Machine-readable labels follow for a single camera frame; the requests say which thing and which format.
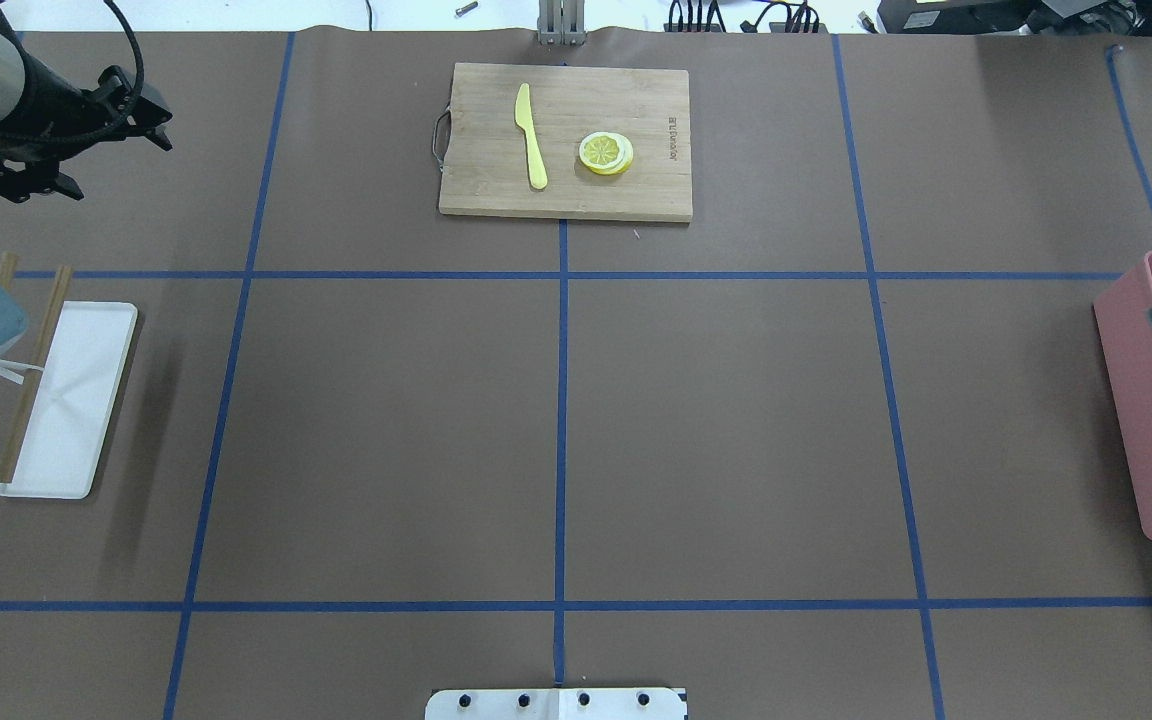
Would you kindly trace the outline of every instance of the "wooden cutting board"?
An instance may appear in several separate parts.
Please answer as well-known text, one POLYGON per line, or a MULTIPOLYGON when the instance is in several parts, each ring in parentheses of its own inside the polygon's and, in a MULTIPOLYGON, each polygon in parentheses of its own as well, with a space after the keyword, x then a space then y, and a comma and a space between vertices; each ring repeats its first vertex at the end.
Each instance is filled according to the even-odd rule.
POLYGON ((452 129, 438 209, 447 215, 691 222, 691 103, 685 70, 456 63, 452 129), (531 85, 536 138, 550 174, 526 182, 526 145, 513 123, 531 85), (577 158, 590 132, 621 132, 634 164, 597 176, 577 158))

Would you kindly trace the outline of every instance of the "metal bracket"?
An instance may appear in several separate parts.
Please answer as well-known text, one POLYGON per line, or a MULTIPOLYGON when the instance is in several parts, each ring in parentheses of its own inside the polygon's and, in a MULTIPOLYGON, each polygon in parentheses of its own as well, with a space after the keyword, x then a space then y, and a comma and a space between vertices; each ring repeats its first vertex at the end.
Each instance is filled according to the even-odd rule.
POLYGON ((584 45, 585 0, 540 0, 536 40, 540 45, 584 45))
POLYGON ((73 197, 75 200, 83 199, 83 191, 78 189, 78 183, 60 172, 59 161, 23 162, 22 168, 15 169, 6 164, 3 156, 0 156, 0 195, 8 200, 24 202, 29 200, 29 195, 35 192, 41 195, 60 192, 60 195, 73 197))
POLYGON ((439 691, 425 720, 687 720, 682 688, 439 691))

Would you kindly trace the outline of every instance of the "cutting board handle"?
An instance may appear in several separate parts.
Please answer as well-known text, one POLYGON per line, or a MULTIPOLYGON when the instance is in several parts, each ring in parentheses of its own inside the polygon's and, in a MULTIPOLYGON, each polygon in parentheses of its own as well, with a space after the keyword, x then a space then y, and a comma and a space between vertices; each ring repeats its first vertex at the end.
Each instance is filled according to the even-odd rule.
POLYGON ((452 101, 448 101, 447 108, 444 108, 444 114, 434 119, 434 137, 429 142, 429 150, 433 152, 434 160, 438 162, 438 172, 444 172, 444 159, 447 158, 447 147, 452 144, 452 101), (447 123, 447 145, 444 145, 444 153, 438 154, 438 131, 439 128, 444 127, 444 118, 448 119, 447 123))

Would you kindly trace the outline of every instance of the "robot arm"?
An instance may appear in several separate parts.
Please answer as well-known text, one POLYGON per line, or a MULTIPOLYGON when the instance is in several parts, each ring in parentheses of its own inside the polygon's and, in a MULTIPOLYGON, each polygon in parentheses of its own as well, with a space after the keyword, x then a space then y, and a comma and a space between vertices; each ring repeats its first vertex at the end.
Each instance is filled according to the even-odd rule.
POLYGON ((32 194, 81 200, 60 164, 97 142, 145 137, 170 150, 162 124, 172 119, 162 97, 143 81, 136 35, 113 0, 105 0, 132 45, 136 77, 118 65, 100 74, 96 90, 78 90, 20 45, 0 10, 0 195, 24 202, 32 194), (23 164, 13 168, 6 161, 23 164))

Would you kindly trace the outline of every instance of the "wooden chopstick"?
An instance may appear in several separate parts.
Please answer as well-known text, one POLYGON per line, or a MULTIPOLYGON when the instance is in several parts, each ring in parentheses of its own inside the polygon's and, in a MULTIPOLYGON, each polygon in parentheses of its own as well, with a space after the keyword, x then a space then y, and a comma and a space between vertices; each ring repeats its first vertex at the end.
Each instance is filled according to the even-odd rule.
MULTIPOLYGON (((33 347, 32 364, 40 367, 47 366, 47 354, 51 353, 51 341, 56 335, 56 324, 60 323, 60 310, 65 306, 65 295, 69 293, 69 281, 73 278, 74 268, 69 265, 61 265, 56 270, 56 279, 51 283, 51 297, 47 300, 47 311, 41 317, 41 327, 38 329, 38 341, 33 347)), ((20 392, 17 412, 12 418, 12 434, 8 435, 8 446, 3 450, 3 463, 0 465, 0 483, 10 483, 15 475, 15 467, 20 462, 20 448, 24 445, 24 433, 29 429, 29 415, 33 412, 33 402, 38 397, 38 384, 41 382, 41 373, 38 370, 28 370, 24 376, 24 384, 20 392)))

